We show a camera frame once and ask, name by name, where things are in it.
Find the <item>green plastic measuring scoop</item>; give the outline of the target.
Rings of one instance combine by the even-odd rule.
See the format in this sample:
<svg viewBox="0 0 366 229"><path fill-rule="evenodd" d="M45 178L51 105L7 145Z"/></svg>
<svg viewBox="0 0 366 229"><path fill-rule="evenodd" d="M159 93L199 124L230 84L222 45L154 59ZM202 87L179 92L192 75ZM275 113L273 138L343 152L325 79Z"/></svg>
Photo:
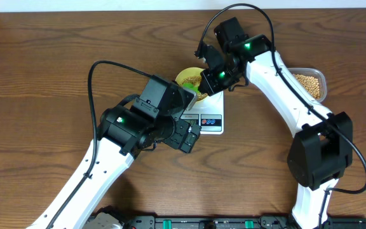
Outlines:
<svg viewBox="0 0 366 229"><path fill-rule="evenodd" d="M198 86L195 86L192 83L184 83L182 86L196 92L197 94L200 94L200 91L198 90Z"/></svg>

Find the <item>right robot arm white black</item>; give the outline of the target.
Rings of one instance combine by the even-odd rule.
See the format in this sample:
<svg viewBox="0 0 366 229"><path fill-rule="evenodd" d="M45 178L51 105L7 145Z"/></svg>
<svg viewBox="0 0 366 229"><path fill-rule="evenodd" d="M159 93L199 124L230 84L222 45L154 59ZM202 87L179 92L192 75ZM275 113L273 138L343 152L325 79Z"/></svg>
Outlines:
<svg viewBox="0 0 366 229"><path fill-rule="evenodd" d="M208 65L200 92L233 90L244 77L268 98L293 137L287 157L298 183L292 218L298 228L319 228L328 220L329 197L353 160L351 119L308 93L282 62L273 39L250 37L237 18L220 23L214 34L220 51L200 41L194 53Z"/></svg>

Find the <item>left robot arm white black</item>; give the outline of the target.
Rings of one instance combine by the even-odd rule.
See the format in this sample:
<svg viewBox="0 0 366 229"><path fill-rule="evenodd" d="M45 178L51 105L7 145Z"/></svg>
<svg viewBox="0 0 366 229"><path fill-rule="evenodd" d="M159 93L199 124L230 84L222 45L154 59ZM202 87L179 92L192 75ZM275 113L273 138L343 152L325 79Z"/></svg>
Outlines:
<svg viewBox="0 0 366 229"><path fill-rule="evenodd" d="M151 76L144 91L106 109L95 126L83 161L31 228L82 228L110 186L141 151L160 142L190 153L200 126L184 121L197 100L195 91Z"/></svg>

